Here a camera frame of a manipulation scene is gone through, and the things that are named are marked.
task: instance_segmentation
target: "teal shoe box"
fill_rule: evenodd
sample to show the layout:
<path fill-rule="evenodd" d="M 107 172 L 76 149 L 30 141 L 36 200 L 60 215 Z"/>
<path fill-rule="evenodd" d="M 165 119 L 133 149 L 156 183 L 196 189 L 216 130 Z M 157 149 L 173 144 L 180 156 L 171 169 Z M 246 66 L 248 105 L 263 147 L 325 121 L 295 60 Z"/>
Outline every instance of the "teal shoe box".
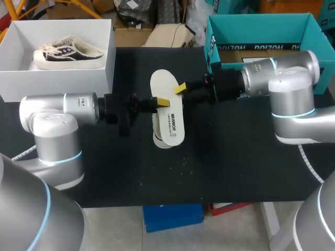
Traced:
<path fill-rule="evenodd" d="M 221 63 L 219 50 L 311 50 L 320 65 L 314 93 L 323 94 L 335 72 L 335 51 L 312 14 L 212 15 L 206 29 L 208 71 L 241 70 L 244 63 Z"/>
<path fill-rule="evenodd" d="M 335 0 L 324 0 L 317 22 L 322 30 L 335 27 Z"/>
<path fill-rule="evenodd" d="M 245 0 L 205 0 L 205 2 L 213 5 L 217 14 L 240 14 L 246 7 Z"/>

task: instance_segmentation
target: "white box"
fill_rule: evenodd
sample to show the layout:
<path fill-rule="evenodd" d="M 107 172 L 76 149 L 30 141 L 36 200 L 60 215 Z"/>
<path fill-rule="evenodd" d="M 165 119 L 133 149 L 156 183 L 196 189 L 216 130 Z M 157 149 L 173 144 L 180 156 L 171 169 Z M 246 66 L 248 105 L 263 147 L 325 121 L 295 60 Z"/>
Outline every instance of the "white box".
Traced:
<path fill-rule="evenodd" d="M 34 50 L 67 36 L 103 49 L 106 64 L 97 69 L 38 69 L 32 61 Z M 14 21 L 0 44 L 0 95 L 5 102 L 59 93 L 95 92 L 102 97 L 112 91 L 115 52 L 111 20 Z"/>

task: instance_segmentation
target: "black work surface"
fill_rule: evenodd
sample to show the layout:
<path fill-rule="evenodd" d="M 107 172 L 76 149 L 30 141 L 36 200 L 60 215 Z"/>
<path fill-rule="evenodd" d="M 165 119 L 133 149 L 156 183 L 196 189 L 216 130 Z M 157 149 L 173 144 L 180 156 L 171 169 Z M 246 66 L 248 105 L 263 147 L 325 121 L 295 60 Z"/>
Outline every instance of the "black work surface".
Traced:
<path fill-rule="evenodd" d="M 157 69 L 180 83 L 201 79 L 203 49 L 118 49 L 113 91 L 149 98 Z M 315 100 L 316 107 L 333 104 L 329 92 Z M 0 152 L 9 157 L 34 145 L 21 128 L 18 105 L 0 103 Z M 140 114 L 128 138 L 115 125 L 81 127 L 85 178 L 65 193 L 83 207 L 108 207 L 305 200 L 319 186 L 298 147 L 276 140 L 268 97 L 185 108 L 185 140 L 167 150 L 152 141 L 150 114 Z M 326 179 L 335 169 L 335 144 L 304 149 Z"/>

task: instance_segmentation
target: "insole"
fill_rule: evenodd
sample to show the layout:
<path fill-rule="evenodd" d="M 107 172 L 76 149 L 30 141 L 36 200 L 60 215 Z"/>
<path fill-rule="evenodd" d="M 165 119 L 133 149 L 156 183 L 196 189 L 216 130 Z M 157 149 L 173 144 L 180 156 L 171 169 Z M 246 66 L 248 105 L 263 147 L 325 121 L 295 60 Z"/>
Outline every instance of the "insole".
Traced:
<path fill-rule="evenodd" d="M 170 107 L 157 109 L 162 140 L 170 146 L 181 144 L 185 137 L 182 96 L 176 95 L 173 90 L 178 85 L 167 70 L 155 71 L 150 79 L 152 97 L 170 101 Z"/>

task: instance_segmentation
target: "sneaker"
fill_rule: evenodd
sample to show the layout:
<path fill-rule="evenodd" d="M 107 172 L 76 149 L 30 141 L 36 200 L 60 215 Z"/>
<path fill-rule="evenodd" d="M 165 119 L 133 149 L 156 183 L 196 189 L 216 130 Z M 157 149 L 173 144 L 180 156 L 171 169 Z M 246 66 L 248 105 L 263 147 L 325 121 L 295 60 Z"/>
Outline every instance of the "sneaker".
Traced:
<path fill-rule="evenodd" d="M 92 69 L 105 64 L 102 49 L 77 37 L 66 37 L 52 45 L 43 44 L 33 53 L 33 61 L 44 70 Z"/>

